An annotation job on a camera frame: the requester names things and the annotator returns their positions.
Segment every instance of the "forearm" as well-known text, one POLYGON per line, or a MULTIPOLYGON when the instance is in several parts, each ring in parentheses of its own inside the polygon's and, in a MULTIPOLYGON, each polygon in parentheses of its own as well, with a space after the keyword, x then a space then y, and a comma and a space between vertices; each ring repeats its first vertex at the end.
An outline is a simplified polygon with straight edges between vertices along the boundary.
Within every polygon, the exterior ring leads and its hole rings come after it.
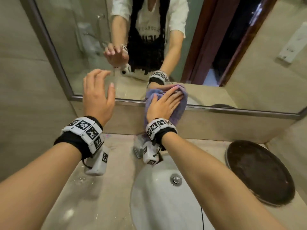
POLYGON ((162 144, 216 230, 284 229, 219 160, 173 132, 162 144))
POLYGON ((114 46, 125 44, 127 34, 127 20, 116 15, 112 22, 112 43, 114 46))
POLYGON ((1 229, 40 229, 81 159, 77 148, 59 143, 0 184, 1 229))
POLYGON ((168 76, 174 71, 181 54, 181 45, 170 46, 167 55, 160 68, 161 71, 165 72, 168 76))

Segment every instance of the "white sleeve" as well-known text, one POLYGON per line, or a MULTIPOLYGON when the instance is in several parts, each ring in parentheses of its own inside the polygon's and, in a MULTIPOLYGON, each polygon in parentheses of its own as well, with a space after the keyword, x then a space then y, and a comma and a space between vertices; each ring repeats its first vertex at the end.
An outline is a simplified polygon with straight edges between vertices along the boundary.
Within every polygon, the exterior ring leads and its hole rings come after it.
POLYGON ((113 0, 111 15, 120 15, 127 21, 132 13, 132 0, 113 0))
POLYGON ((169 31, 179 30, 185 38, 185 22, 188 17, 189 6, 187 0, 171 0, 169 4, 169 31))

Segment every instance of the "wall switch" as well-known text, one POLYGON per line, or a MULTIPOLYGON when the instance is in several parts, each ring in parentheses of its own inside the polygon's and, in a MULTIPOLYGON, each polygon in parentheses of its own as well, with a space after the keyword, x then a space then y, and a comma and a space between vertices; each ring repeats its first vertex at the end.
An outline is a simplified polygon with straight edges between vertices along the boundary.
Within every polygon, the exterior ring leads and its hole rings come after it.
POLYGON ((284 46, 278 55, 278 58, 292 63, 296 55, 307 44, 307 22, 304 22, 300 28, 296 30, 289 42, 284 46))

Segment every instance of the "metal drain stopper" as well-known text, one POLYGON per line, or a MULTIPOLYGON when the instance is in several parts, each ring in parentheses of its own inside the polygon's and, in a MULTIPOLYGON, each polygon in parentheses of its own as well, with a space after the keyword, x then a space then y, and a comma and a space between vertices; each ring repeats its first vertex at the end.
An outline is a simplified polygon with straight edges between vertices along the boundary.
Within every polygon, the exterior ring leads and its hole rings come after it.
POLYGON ((170 177, 171 184, 174 186, 180 186, 182 184, 182 178, 179 174, 172 174, 170 177))

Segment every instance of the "cleaning cloth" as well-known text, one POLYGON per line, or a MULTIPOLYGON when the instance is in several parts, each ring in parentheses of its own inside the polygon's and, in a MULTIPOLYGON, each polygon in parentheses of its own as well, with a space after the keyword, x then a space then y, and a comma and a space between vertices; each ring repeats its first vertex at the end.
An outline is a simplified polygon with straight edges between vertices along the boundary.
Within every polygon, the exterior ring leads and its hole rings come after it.
MULTIPOLYGON (((185 111, 185 108, 187 106, 187 103, 188 103, 188 93, 186 92, 185 88, 182 85, 174 85, 174 86, 179 86, 179 89, 177 89, 176 91, 177 92, 181 91, 183 93, 183 98, 181 99, 180 104, 174 110, 174 112, 172 113, 172 115, 171 115, 171 117, 169 119, 170 122, 173 125, 176 126, 178 121, 181 119, 182 114, 185 111)), ((159 100, 166 93, 166 91, 163 91, 163 90, 160 90, 160 89, 150 89, 150 90, 147 91, 146 97, 145 97, 145 100, 146 100, 146 105, 145 105, 145 125, 144 125, 145 127, 148 124, 148 121, 146 119, 147 110, 148 110, 148 108, 149 108, 149 106, 151 104, 151 101, 153 99, 153 95, 155 93, 157 94, 158 100, 159 100)))

